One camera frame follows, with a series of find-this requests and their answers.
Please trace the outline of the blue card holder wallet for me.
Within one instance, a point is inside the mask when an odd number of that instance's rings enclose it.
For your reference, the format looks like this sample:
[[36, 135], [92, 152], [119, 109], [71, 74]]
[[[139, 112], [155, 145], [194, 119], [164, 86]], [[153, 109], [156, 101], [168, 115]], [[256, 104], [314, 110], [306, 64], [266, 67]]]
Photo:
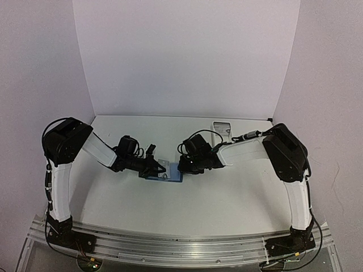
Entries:
[[146, 180], [178, 183], [183, 181], [183, 175], [178, 170], [178, 163], [170, 163], [167, 169], [169, 170], [168, 177], [163, 177], [165, 173], [162, 173], [159, 177], [147, 177]]

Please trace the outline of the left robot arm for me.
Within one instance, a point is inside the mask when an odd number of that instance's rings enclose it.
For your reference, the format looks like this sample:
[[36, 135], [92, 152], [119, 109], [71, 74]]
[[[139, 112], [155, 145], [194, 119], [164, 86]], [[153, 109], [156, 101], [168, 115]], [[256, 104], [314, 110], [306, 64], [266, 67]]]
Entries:
[[136, 139], [125, 135], [117, 146], [110, 147], [94, 133], [92, 126], [73, 117], [60, 118], [49, 124], [42, 134], [41, 144], [47, 160], [48, 213], [57, 222], [71, 218], [70, 172], [80, 151], [114, 172], [128, 169], [136, 171], [143, 179], [158, 177], [167, 171], [154, 159], [154, 144], [143, 150]]

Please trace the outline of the silver credit card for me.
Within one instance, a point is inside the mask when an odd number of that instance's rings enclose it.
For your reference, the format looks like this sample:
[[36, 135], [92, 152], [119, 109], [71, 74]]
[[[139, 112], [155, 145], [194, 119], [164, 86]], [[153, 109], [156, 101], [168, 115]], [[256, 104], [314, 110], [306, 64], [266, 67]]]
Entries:
[[158, 177], [160, 179], [164, 179], [164, 180], [170, 179], [170, 177], [171, 177], [170, 162], [168, 160], [159, 159], [158, 164], [159, 164]]

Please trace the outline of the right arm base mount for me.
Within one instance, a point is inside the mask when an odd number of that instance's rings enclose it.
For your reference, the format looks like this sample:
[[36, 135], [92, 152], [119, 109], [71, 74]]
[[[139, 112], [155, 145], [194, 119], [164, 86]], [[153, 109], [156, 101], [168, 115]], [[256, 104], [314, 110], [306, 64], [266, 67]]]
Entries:
[[298, 230], [290, 227], [290, 234], [287, 236], [270, 238], [265, 242], [265, 248], [270, 257], [278, 257], [302, 253], [315, 248], [315, 240], [311, 233], [314, 226], [312, 220], [305, 230]]

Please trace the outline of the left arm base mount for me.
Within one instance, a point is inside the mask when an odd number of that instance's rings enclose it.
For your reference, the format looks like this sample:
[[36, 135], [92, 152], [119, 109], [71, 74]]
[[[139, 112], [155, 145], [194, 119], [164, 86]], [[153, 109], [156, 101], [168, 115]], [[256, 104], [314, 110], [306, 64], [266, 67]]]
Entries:
[[96, 236], [74, 231], [72, 216], [59, 221], [52, 217], [50, 212], [47, 212], [46, 223], [49, 226], [45, 235], [48, 243], [83, 253], [94, 252]]

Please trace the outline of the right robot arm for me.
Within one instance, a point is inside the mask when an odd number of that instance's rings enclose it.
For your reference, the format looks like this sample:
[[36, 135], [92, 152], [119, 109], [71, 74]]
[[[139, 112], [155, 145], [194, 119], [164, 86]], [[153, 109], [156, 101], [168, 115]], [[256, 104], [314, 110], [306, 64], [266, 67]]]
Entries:
[[296, 231], [307, 230], [313, 222], [308, 152], [286, 125], [277, 124], [266, 131], [255, 130], [239, 136], [224, 137], [216, 130], [211, 133], [221, 139], [214, 146], [204, 139], [201, 131], [193, 133], [178, 145], [179, 172], [198, 175], [206, 169], [268, 159], [286, 188], [292, 216], [291, 228]]

